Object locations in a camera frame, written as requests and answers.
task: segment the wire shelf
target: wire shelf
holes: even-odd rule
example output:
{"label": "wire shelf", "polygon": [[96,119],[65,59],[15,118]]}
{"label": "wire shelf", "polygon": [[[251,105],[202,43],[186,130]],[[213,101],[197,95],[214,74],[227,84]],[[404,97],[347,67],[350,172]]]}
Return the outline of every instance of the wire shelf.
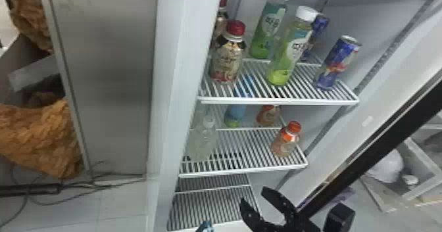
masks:
{"label": "wire shelf", "polygon": [[238,128],[229,128],[224,123],[224,114],[226,113],[227,107],[227,105],[212,105],[209,107],[209,112],[211,112],[216,119],[217,131],[281,129],[283,126],[286,126],[285,121],[281,116],[275,120],[272,126],[262,126],[256,121],[260,108],[248,107],[246,110],[246,115],[241,121],[240,126]]}
{"label": "wire shelf", "polygon": [[[195,178],[193,181],[205,182],[205,184],[197,185],[210,187],[222,185],[223,181],[226,182],[225,184],[235,182],[235,180],[229,181],[226,178],[228,177],[220,180],[220,177],[206,177],[204,179]],[[247,184],[249,183],[247,176],[243,175],[240,178],[242,182],[246,181]],[[180,186],[182,183],[178,183],[178,188],[186,189],[187,187]],[[203,221],[210,221],[212,224],[239,221],[241,220],[241,213],[239,211],[241,198],[244,198],[255,210],[258,210],[250,185],[177,193],[172,201],[167,230],[177,231],[199,227]]]}
{"label": "wire shelf", "polygon": [[206,176],[197,178],[179,178],[175,193],[220,189],[226,187],[247,186],[249,179],[245,174]]}
{"label": "wire shelf", "polygon": [[[317,64],[298,64],[287,85],[277,87],[266,81],[268,60],[244,59],[243,68],[234,84],[220,84],[204,75],[198,99],[203,104],[278,104],[278,105],[341,105],[352,106],[359,98],[341,80],[331,91],[313,87]],[[252,76],[252,84],[245,81]],[[238,87],[252,91],[252,97],[236,97]]]}
{"label": "wire shelf", "polygon": [[218,131],[217,146],[210,157],[194,162],[184,156],[179,176],[229,175],[307,167],[307,158],[298,146],[285,158],[270,152],[270,144],[277,133],[277,129]]}

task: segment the clear water bottle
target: clear water bottle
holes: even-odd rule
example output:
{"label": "clear water bottle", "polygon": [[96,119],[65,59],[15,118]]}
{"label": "clear water bottle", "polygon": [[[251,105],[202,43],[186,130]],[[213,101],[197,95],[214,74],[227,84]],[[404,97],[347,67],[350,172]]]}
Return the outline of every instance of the clear water bottle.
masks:
{"label": "clear water bottle", "polygon": [[215,118],[206,115],[197,127],[190,131],[187,155],[192,161],[200,162],[206,160],[216,145]]}

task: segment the floor tile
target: floor tile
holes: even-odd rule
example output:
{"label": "floor tile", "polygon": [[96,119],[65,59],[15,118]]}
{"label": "floor tile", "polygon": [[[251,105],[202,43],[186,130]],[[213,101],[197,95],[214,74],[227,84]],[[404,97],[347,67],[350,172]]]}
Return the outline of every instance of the floor tile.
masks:
{"label": "floor tile", "polygon": [[[36,197],[40,202],[54,202],[84,192],[83,189],[69,189],[59,195]],[[25,231],[43,227],[56,227],[76,223],[90,223],[98,219],[101,193],[94,193],[52,206],[38,206],[28,202],[23,212],[1,232]],[[22,197],[1,200],[0,218],[11,217],[21,206]]]}
{"label": "floor tile", "polygon": [[145,207],[146,183],[125,185],[103,191],[99,219],[145,215]]}
{"label": "floor tile", "polygon": [[97,224],[97,232],[145,232],[145,228],[145,216],[99,220]]}
{"label": "floor tile", "polygon": [[96,223],[79,223],[58,227],[46,227],[42,229],[32,229],[26,232],[95,232]]}

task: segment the green tea bottle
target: green tea bottle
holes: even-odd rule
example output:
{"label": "green tea bottle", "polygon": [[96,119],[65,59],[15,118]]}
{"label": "green tea bottle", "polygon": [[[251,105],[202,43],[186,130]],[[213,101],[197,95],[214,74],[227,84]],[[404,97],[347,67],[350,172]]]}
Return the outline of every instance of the green tea bottle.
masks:
{"label": "green tea bottle", "polygon": [[273,37],[287,12],[287,0],[267,0],[262,10],[258,26],[253,34],[250,55],[254,58],[267,58],[272,47]]}
{"label": "green tea bottle", "polygon": [[296,18],[285,30],[281,38],[281,46],[275,50],[274,57],[267,70],[267,80],[274,85],[285,85],[295,68],[296,62],[305,50],[305,43],[312,34],[311,23],[316,12],[310,7],[300,6],[296,10]]}

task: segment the bottle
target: bottle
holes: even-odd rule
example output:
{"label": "bottle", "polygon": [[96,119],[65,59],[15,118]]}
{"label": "bottle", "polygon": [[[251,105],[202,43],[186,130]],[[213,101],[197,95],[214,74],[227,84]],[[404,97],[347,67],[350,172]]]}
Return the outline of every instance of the bottle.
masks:
{"label": "bottle", "polygon": [[258,113],[257,122],[261,126],[272,126],[273,123],[280,117],[281,109],[278,105],[263,105],[261,111]]}
{"label": "bottle", "polygon": [[[244,79],[249,84],[249,87],[252,87],[253,78],[249,75],[244,75]],[[240,85],[237,86],[239,94],[234,91],[235,97],[252,97],[251,91],[247,88],[245,82],[243,82],[243,87],[245,90],[241,88]],[[247,105],[244,104],[231,104],[227,107],[226,113],[224,114],[224,123],[229,128],[237,128],[240,126],[241,122],[245,117],[245,111],[247,109]]]}
{"label": "bottle", "polygon": [[258,26],[253,34],[250,55],[254,58],[267,58],[272,47],[273,37],[287,12],[288,0],[267,0]]}
{"label": "bottle", "polygon": [[299,142],[299,133],[301,125],[299,122],[290,122],[286,127],[281,128],[272,144],[270,150],[273,155],[286,157],[295,150],[296,144]]}
{"label": "bottle", "polygon": [[[201,91],[201,95],[204,97],[207,94],[206,90]],[[195,105],[195,112],[193,113],[192,125],[191,129],[195,129],[198,124],[203,121],[203,118],[206,116],[209,107],[207,104],[203,104],[200,100],[197,100],[197,104]]]}
{"label": "bottle", "polygon": [[226,31],[216,38],[215,51],[209,68],[209,76],[220,83],[236,80],[243,62],[245,24],[239,20],[227,23]]}
{"label": "bottle", "polygon": [[190,131],[187,155],[192,161],[200,162],[206,160],[216,145],[215,118],[206,115],[202,123]]}
{"label": "bottle", "polygon": [[282,37],[282,45],[276,50],[267,70],[267,80],[274,85],[285,85],[301,57],[305,44],[312,34],[311,23],[318,13],[300,6],[296,19],[292,21]]}
{"label": "bottle", "polygon": [[211,49],[215,47],[216,38],[220,36],[226,29],[227,19],[229,19],[226,6],[227,0],[220,0],[220,7],[218,8],[218,13],[216,14],[215,27],[213,29],[212,43],[210,44]]}

